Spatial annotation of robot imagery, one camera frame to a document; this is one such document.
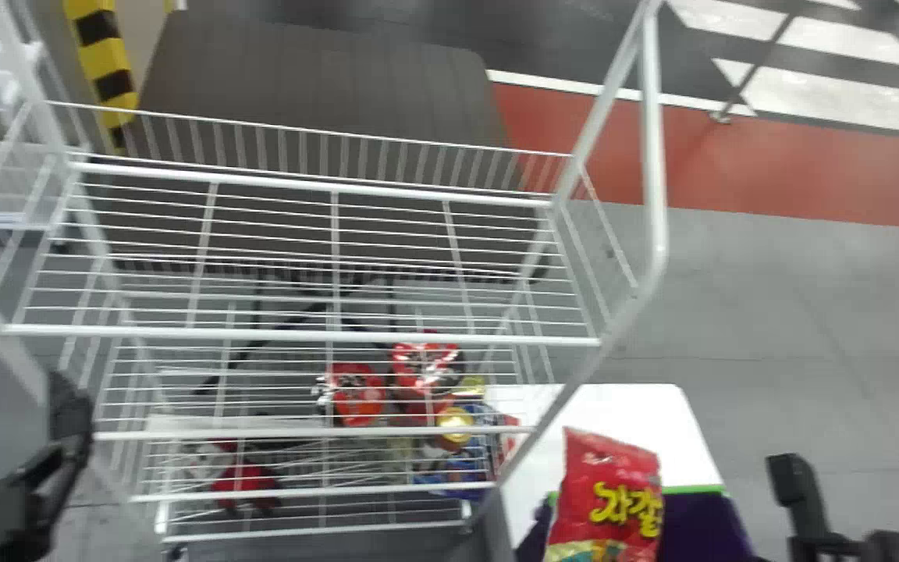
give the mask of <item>gray floor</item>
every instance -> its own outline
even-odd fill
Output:
[[[814,463],[835,530],[899,530],[899,228],[705,211],[671,218],[663,290],[596,380],[684,388],[767,558],[784,558],[788,533],[762,466],[771,453],[796,451]],[[31,349],[50,364],[57,348]],[[0,365],[0,475],[43,436],[38,412]],[[83,485],[55,559],[145,557],[112,503]],[[425,558],[474,559],[479,539],[454,547],[450,535],[425,537]],[[311,557],[314,545],[275,541],[201,559]],[[318,551],[339,556],[332,552]]]

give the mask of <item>metal post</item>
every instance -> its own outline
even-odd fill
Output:
[[[627,75],[631,73],[634,60],[638,57],[641,23],[656,17],[657,9],[661,7],[661,4],[663,4],[663,0],[643,0],[634,12],[627,33],[620,42],[617,53],[613,56],[613,63],[609,65],[609,71],[606,72],[606,81],[602,83],[602,92],[595,97],[595,104],[592,104],[592,110],[588,112],[588,118],[585,119],[581,134],[574,143],[571,156],[564,164],[560,178],[557,179],[556,189],[553,191],[554,202],[567,201],[574,186],[577,185],[581,170],[586,169],[585,163],[588,162],[588,156],[592,155],[592,149],[595,148],[595,142],[599,139],[599,133],[606,125],[606,117],[609,117],[609,111],[613,109],[617,94],[627,82]]]
[[[744,93],[744,89],[748,87],[748,83],[752,81],[755,77],[756,72],[761,69],[761,67],[765,66],[765,63],[768,62],[769,57],[772,55],[772,50],[775,45],[779,42],[779,39],[782,38],[782,35],[786,33],[786,30],[789,29],[789,25],[793,23],[793,20],[799,15],[799,3],[803,0],[795,0],[796,5],[793,10],[790,10],[788,14],[786,14],[786,18],[782,20],[782,23],[779,24],[779,27],[775,29],[775,33],[772,34],[772,37],[769,37],[768,40],[768,48],[765,49],[765,54],[759,61],[759,64],[754,64],[752,67],[748,68],[747,73],[744,75],[744,78],[738,82],[738,85],[734,86],[734,89],[731,90],[730,95],[727,96],[727,102],[724,102],[723,107],[716,111],[711,111],[709,116],[713,121],[717,121],[717,123],[721,123],[727,125],[730,123],[730,110],[737,105],[739,101],[741,101],[741,94]]]
[[[2,45],[2,57],[9,64],[9,70],[19,83],[22,96],[33,106],[37,133],[43,139],[44,144],[57,154],[58,158],[67,161],[65,136],[61,132],[54,111],[47,104],[47,96],[40,87],[40,81],[34,74],[34,68],[27,63],[19,29],[16,27],[16,22],[13,21],[5,0],[0,0],[0,45]]]
[[[643,168],[643,182],[645,182],[645,206],[647,212],[648,235],[650,238],[650,262],[647,271],[640,279],[638,290],[627,300],[627,305],[617,311],[613,319],[606,325],[606,333],[602,334],[602,342],[599,349],[592,355],[585,357],[574,371],[570,380],[560,388],[559,394],[550,403],[546,413],[540,418],[539,423],[531,434],[525,438],[518,447],[513,458],[504,465],[500,473],[497,486],[489,491],[489,494],[502,493],[502,486],[514,473],[515,467],[520,465],[529,450],[534,447],[536,441],[542,437],[546,428],[553,423],[560,410],[564,409],[567,401],[581,384],[587,382],[593,374],[599,370],[602,361],[613,352],[620,342],[621,337],[627,333],[636,315],[652,299],[659,287],[661,278],[668,263],[668,217],[665,201],[664,179],[664,141],[663,124],[661,123],[661,106],[659,96],[661,92],[661,73],[659,61],[659,48],[657,48],[657,18],[652,14],[642,23],[640,33],[641,57],[640,92],[641,92],[641,163]],[[465,527],[472,528],[481,517],[488,512],[493,498],[486,497],[481,506],[474,512]]]

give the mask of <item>red snack bag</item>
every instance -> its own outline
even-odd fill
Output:
[[[343,427],[367,427],[378,423],[384,411],[384,378],[363,363],[332,363],[329,383]]]
[[[453,406],[453,391],[464,379],[463,352],[453,343],[396,343],[390,350],[393,395],[402,421],[431,425],[434,414]]]
[[[543,562],[653,562],[664,508],[657,455],[570,427],[564,440]]]

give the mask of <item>snack bag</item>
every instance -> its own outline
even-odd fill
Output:
[[[653,562],[664,502],[657,455],[570,427],[543,562]]]

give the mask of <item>cart wire basket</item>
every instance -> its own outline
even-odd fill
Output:
[[[44,403],[63,342],[92,467],[161,541],[477,524],[663,277],[660,4],[552,153],[72,103],[0,0],[0,356]],[[586,163],[634,65],[616,206]]]

